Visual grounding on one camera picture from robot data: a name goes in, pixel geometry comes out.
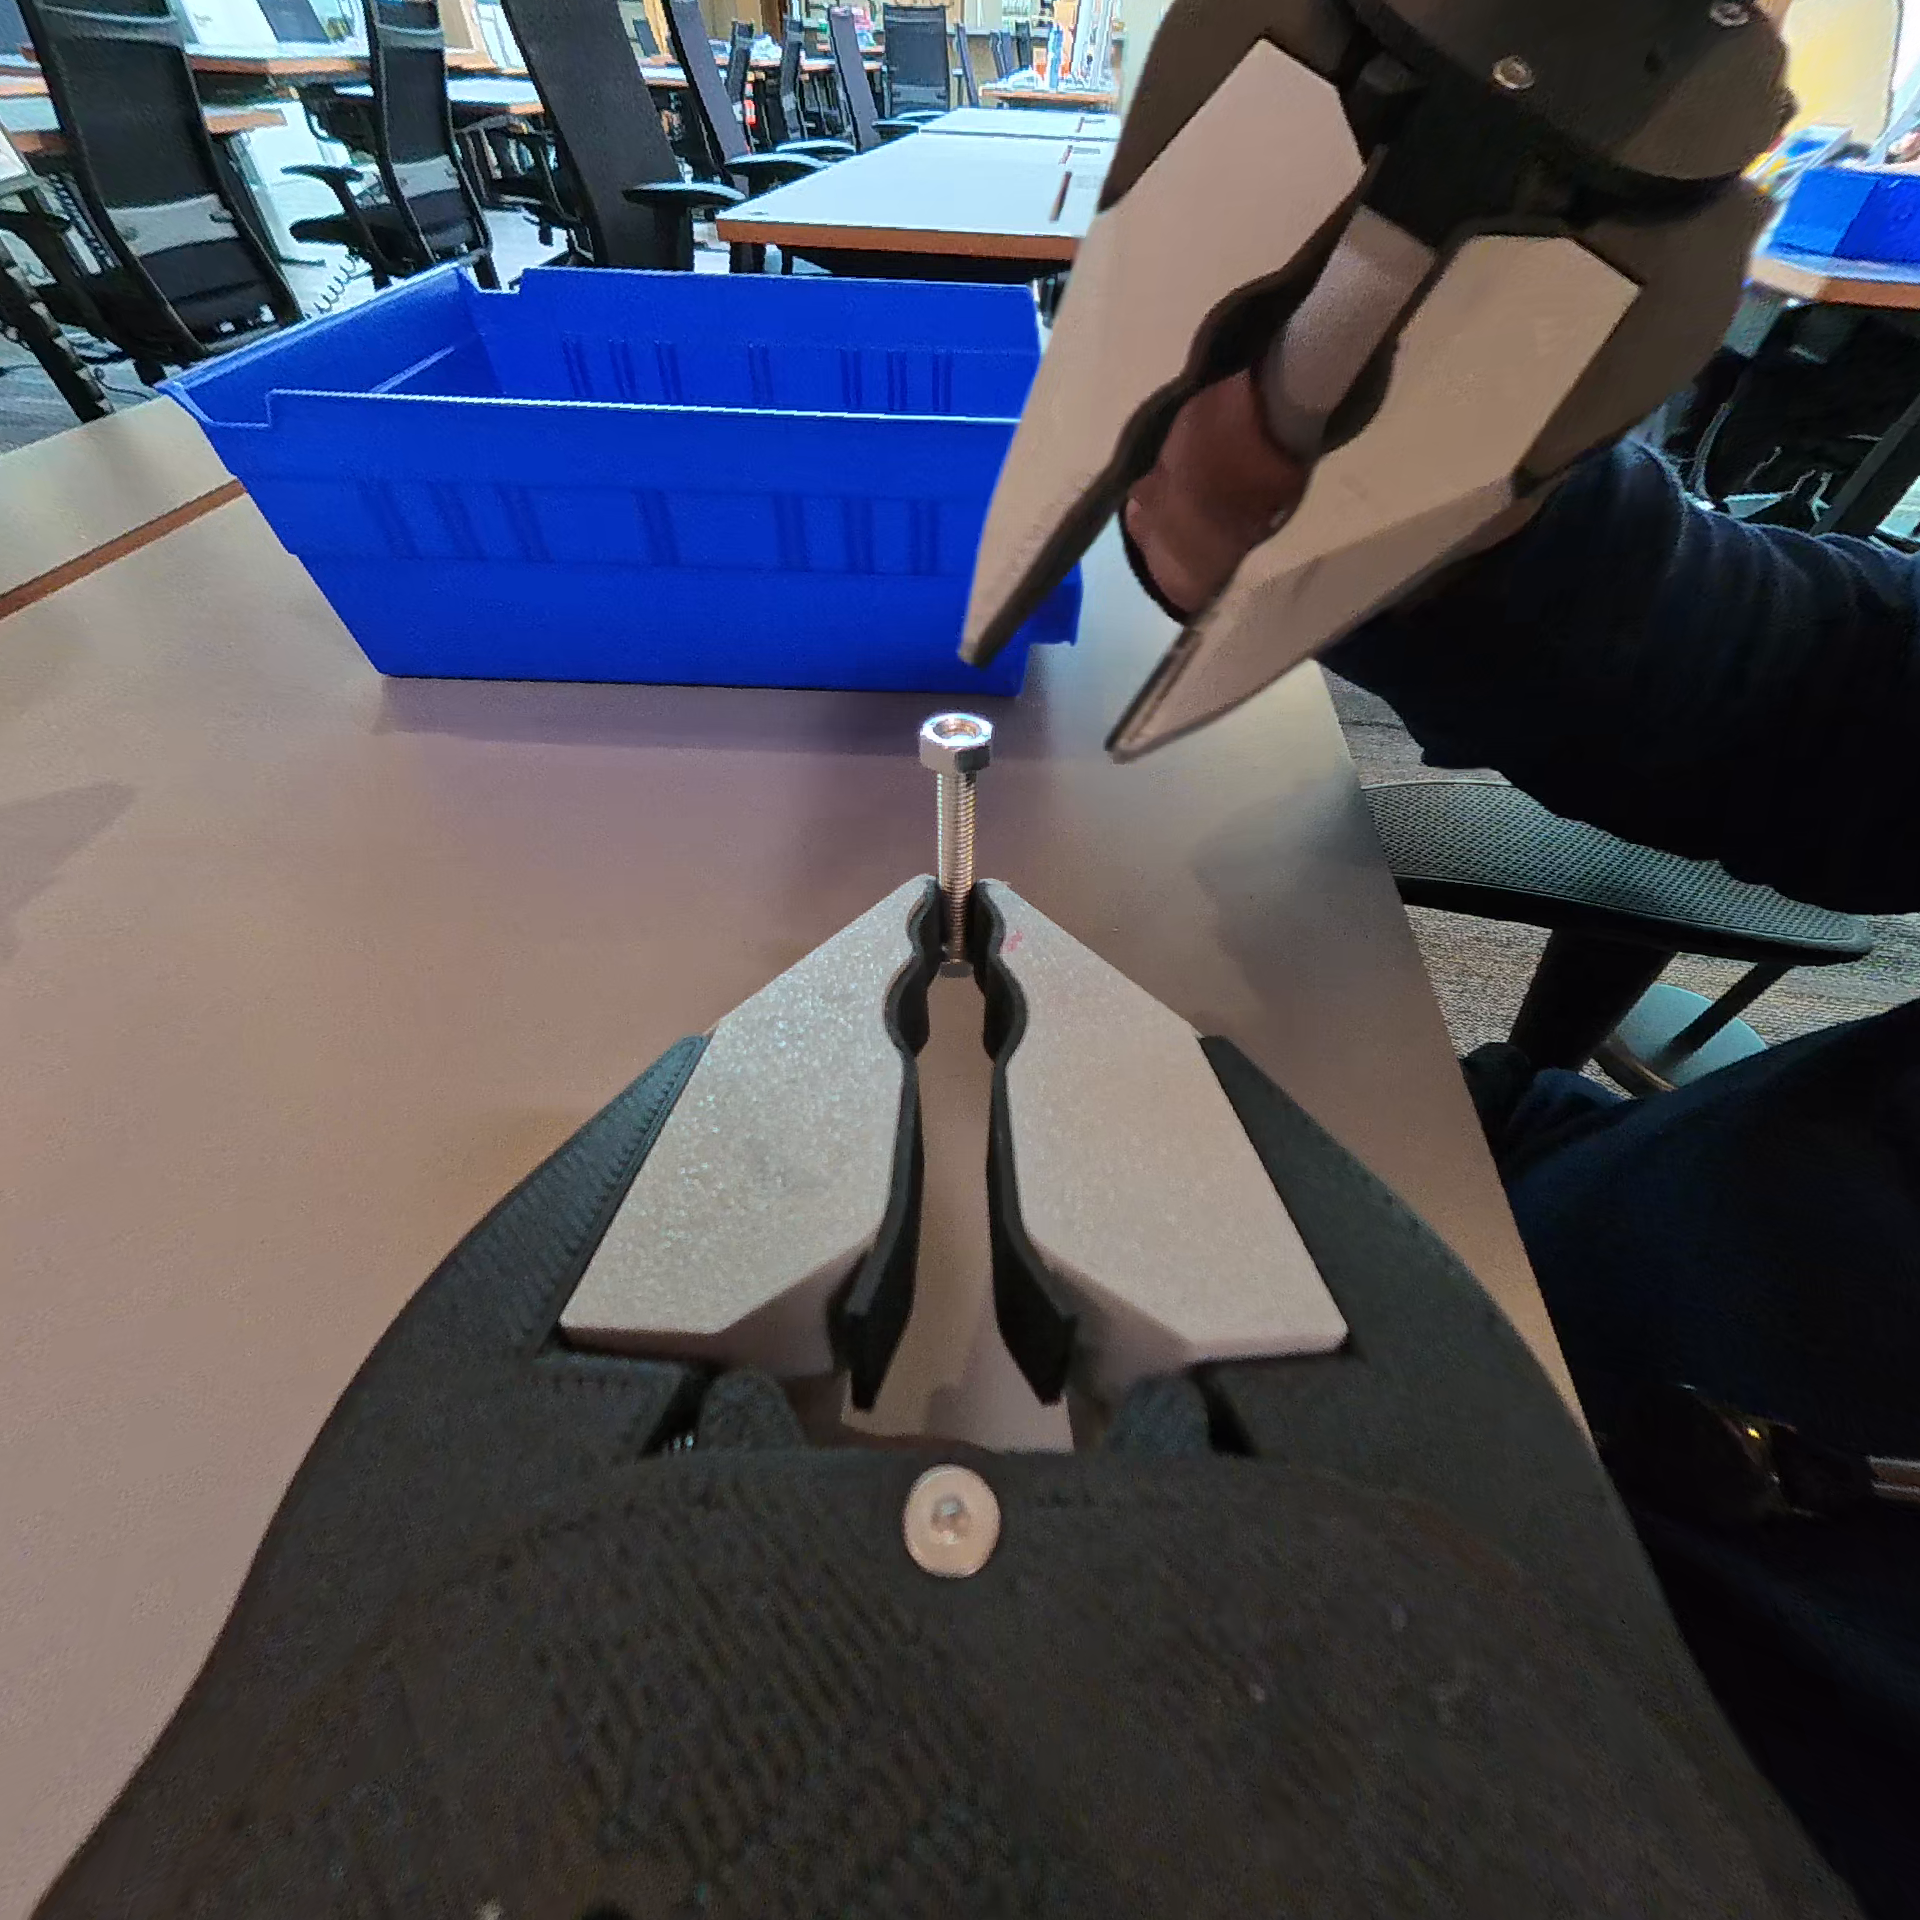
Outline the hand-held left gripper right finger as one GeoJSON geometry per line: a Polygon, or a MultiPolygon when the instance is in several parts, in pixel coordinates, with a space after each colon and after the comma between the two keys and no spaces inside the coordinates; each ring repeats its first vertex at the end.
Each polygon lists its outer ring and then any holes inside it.
{"type": "Polygon", "coordinates": [[[1033,1397],[1335,1356],[1346,1322],[1201,1034],[1001,882],[973,962],[994,1327],[1033,1397]]]}

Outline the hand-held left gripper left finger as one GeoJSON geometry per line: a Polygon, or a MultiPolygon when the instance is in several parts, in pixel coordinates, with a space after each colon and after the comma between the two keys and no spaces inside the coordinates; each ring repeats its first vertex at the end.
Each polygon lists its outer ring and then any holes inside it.
{"type": "Polygon", "coordinates": [[[873,1408],[914,1303],[937,931],[913,877],[707,1030],[562,1307],[569,1346],[843,1378],[873,1408]]]}

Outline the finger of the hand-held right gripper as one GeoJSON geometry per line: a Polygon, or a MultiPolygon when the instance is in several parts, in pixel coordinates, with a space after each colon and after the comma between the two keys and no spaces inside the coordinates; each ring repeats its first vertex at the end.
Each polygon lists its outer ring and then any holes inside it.
{"type": "Polygon", "coordinates": [[[1293,277],[1360,192],[1342,89],[1364,31],[1159,31],[994,482],[962,663],[1087,554],[1198,388],[1222,318],[1293,277]]]}
{"type": "Polygon", "coordinates": [[[1566,236],[1471,236],[1411,310],[1374,420],[1164,656],[1122,764],[1207,728],[1452,564],[1639,290],[1566,236]]]}

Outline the silver metal bolt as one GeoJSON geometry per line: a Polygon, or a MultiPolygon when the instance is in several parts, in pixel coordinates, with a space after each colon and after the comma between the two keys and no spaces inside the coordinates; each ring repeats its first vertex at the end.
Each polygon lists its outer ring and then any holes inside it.
{"type": "Polygon", "coordinates": [[[927,759],[934,772],[934,851],[941,897],[944,966],[961,969],[968,962],[968,899],[977,885],[977,776],[988,767],[992,747],[977,738],[947,742],[947,751],[927,759]]]}

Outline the person's right forearm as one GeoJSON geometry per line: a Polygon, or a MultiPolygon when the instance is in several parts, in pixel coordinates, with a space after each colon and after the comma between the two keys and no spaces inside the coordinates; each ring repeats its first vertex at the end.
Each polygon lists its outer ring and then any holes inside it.
{"type": "Polygon", "coordinates": [[[1845,917],[1916,914],[1916,556],[1585,458],[1324,656],[1441,769],[1845,917]]]}

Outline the person's right hand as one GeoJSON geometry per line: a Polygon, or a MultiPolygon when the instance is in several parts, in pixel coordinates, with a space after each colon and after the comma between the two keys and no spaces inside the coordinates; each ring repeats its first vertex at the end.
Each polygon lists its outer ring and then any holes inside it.
{"type": "Polygon", "coordinates": [[[1274,442],[1252,368],[1201,388],[1122,503],[1119,529],[1139,585],[1168,618],[1191,620],[1283,524],[1306,475],[1274,442]]]}

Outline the grey table with wooden edge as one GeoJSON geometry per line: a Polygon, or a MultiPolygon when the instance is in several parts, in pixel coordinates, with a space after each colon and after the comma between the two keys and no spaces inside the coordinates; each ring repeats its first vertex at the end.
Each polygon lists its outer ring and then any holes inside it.
{"type": "Polygon", "coordinates": [[[1045,105],[962,105],[919,125],[941,136],[1016,136],[1035,145],[1112,145],[1122,116],[1045,105]]]}
{"type": "Polygon", "coordinates": [[[830,277],[1038,282],[1071,266],[1109,164],[1106,141],[923,132],[738,204],[715,234],[830,277]]]}
{"type": "Polygon", "coordinates": [[[2,454],[2,618],[242,496],[171,398],[2,454]]]}

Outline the small blue box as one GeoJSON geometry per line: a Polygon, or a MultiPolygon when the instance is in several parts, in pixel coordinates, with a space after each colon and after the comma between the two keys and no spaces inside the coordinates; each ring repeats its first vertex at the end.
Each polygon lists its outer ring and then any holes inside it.
{"type": "Polygon", "coordinates": [[[1916,266],[1916,164],[1834,164],[1803,171],[1763,248],[1889,270],[1916,266]]]}

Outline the black office chair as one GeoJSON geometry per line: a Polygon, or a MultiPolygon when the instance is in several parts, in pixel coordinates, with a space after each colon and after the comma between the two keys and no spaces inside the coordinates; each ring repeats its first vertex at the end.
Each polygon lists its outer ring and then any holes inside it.
{"type": "Polygon", "coordinates": [[[475,200],[448,105],[444,34],[432,3],[363,3],[363,98],[301,97],[312,125],[365,167],[295,164],[288,178],[320,182],[337,210],[288,225],[301,245],[355,255],[373,285],[465,265],[500,290],[493,236],[475,200]]]}
{"type": "Polygon", "coordinates": [[[800,145],[784,145],[767,153],[755,151],[743,128],[743,107],[732,101],[722,65],[711,54],[703,8],[663,3],[660,14],[667,18],[676,65],[684,68],[684,89],[703,128],[707,175],[715,182],[725,182],[743,200],[751,200],[819,171],[830,164],[854,157],[853,145],[834,136],[804,136],[800,145]]]}
{"type": "Polygon", "coordinates": [[[739,194],[684,178],[617,3],[502,3],[502,15],[556,148],[569,259],[689,275],[695,223],[739,194]]]}
{"type": "Polygon", "coordinates": [[[950,29],[944,3],[883,3],[883,116],[926,120],[950,107],[950,29]]]}

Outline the cluttered wooden-edged table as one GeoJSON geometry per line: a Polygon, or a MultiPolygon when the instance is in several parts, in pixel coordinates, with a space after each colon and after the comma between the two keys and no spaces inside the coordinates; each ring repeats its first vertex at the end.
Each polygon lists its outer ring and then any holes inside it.
{"type": "Polygon", "coordinates": [[[1916,265],[1756,253],[1749,282],[1787,302],[1916,315],[1916,265]]]}

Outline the black bags under table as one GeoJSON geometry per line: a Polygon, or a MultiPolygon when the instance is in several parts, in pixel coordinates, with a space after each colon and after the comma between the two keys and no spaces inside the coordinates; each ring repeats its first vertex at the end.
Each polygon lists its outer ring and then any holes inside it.
{"type": "Polygon", "coordinates": [[[1912,405],[1912,310],[1788,302],[1735,324],[1649,439],[1713,509],[1818,534],[1912,405]]]}

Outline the blue plastic bin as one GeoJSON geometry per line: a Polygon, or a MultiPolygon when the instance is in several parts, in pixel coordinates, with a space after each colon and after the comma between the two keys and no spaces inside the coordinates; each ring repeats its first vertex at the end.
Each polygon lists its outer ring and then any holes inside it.
{"type": "Polygon", "coordinates": [[[1019,697],[977,546],[1043,356],[1033,294],[432,270],[163,382],[383,676],[1019,697]]]}

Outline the person's leg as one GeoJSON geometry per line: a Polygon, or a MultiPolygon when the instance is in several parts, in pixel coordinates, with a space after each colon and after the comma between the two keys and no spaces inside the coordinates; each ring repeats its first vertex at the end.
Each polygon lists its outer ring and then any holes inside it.
{"type": "MultiPolygon", "coordinates": [[[[1916,1002],[1618,1096],[1461,1060],[1579,1405],[1609,1451],[1692,1391],[1916,1458],[1916,1002]]],[[[1725,1720],[1870,1916],[1916,1916],[1916,1508],[1706,1520],[1673,1452],[1622,1501],[1725,1720]]]]}

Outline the black chair with grey cushion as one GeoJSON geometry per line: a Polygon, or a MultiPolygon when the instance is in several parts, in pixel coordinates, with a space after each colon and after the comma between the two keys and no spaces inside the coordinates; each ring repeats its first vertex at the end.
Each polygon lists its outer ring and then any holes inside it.
{"type": "Polygon", "coordinates": [[[39,192],[2,207],[2,239],[42,281],[2,294],[5,320],[43,313],[27,337],[82,418],[100,396],[64,342],[68,328],[158,382],[254,334],[301,324],[301,305],[203,116],[182,29],[164,3],[22,3],[64,136],[66,210],[39,192]]]}

